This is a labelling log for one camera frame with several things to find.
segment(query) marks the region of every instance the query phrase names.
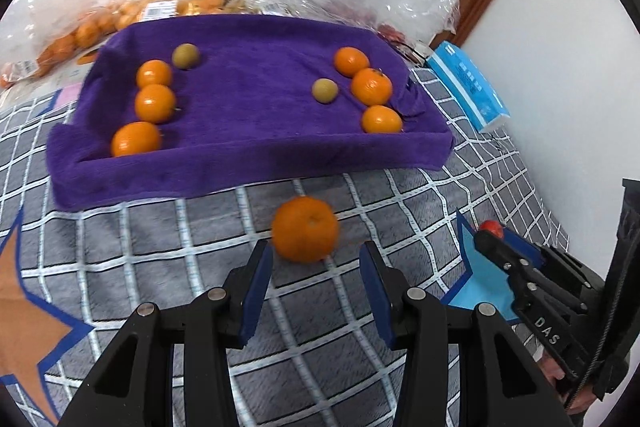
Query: gray fabric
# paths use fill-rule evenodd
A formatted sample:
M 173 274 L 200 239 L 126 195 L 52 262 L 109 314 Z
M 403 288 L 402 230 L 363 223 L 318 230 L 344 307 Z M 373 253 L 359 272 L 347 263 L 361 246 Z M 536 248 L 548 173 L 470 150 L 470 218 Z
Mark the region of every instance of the gray fabric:
M 270 237 L 277 207 L 297 194 L 327 201 L 341 225 L 324 263 L 276 259 L 257 333 L 229 353 L 244 427 L 391 425 L 404 355 L 377 336 L 358 272 L 358 246 L 372 239 L 410 283 L 438 297 L 464 267 L 455 211 L 473 224 L 498 218 L 532 241 L 565 250 L 568 238 L 542 205 L 504 131 L 479 136 L 433 75 L 416 76 L 435 99 L 458 144 L 439 172 L 352 172 L 236 187 L 193 200 L 130 201 L 59 212 L 44 164 L 53 124 L 74 106 L 34 118 L 40 99 L 0 116 L 0 237 L 24 205 L 21 268 L 26 287 L 94 331 L 46 376 L 60 413 L 135 307 L 190 302 L 244 264 L 252 244 Z M 533 352 L 523 326 L 518 336 Z M 184 425 L 181 351 L 176 356 L 174 422 Z M 458 423 L 458 357 L 450 354 L 449 426 Z M 46 425 L 17 386 L 10 392 L 34 425 Z

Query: wall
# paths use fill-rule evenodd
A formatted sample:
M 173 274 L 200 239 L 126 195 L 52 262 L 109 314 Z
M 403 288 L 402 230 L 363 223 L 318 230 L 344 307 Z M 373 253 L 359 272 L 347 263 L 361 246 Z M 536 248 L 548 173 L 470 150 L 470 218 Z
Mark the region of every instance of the wall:
M 622 5 L 494 0 L 465 49 L 510 108 L 510 133 L 571 252 L 604 276 L 622 178 L 640 178 L 640 78 L 630 62 L 640 36 Z M 599 425 L 615 401 L 596 404 L 586 425 Z

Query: purple cloth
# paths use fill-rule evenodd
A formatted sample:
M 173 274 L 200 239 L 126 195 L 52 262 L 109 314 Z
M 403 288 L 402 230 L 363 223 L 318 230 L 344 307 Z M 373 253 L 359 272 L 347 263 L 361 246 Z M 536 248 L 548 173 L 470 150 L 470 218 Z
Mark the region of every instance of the purple cloth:
M 174 71 L 182 110 L 161 125 L 162 150 L 110 156 L 113 134 L 137 120 L 136 71 L 196 44 L 203 62 Z M 389 105 L 401 134 L 366 134 L 364 106 L 333 66 L 342 46 L 365 52 L 394 85 Z M 340 86 L 334 103 L 311 95 L 321 77 Z M 72 124 L 55 126 L 47 166 L 61 210 L 140 198 L 191 198 L 236 185 L 381 168 L 440 169 L 453 136 L 402 59 L 372 32 L 303 19 L 214 15 L 134 24 L 100 51 Z

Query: orange star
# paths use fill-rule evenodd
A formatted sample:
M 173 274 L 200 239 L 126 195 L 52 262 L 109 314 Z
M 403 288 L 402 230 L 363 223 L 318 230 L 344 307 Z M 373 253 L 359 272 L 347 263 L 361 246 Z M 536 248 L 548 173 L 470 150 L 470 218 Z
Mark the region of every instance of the orange star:
M 56 425 L 58 415 L 44 381 L 44 371 L 84 337 L 88 329 L 79 338 L 78 335 L 68 338 L 76 331 L 74 321 L 78 320 L 25 291 L 19 267 L 21 223 L 22 211 L 0 250 L 0 377 L 15 380 L 40 412 Z

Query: human hand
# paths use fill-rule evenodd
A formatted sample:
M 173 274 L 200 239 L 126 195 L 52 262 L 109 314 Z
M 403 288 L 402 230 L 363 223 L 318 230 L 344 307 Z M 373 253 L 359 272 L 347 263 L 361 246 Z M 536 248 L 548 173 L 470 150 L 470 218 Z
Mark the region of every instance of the human hand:
M 538 366 L 542 370 L 542 373 L 545 375 L 546 381 L 548 381 L 548 383 L 550 383 L 554 387 L 554 389 L 556 388 L 556 382 L 564 378 L 564 371 L 553 359 L 553 357 L 546 351 L 543 351 L 542 358 L 538 361 Z M 567 395 L 558 394 L 558 398 L 560 399 L 560 401 L 564 402 L 567 399 Z M 584 412 L 595 401 L 596 396 L 593 394 L 593 386 L 591 384 L 588 384 L 582 388 L 580 393 L 577 394 L 574 402 L 571 404 L 571 407 L 566 410 L 566 413 L 578 414 Z

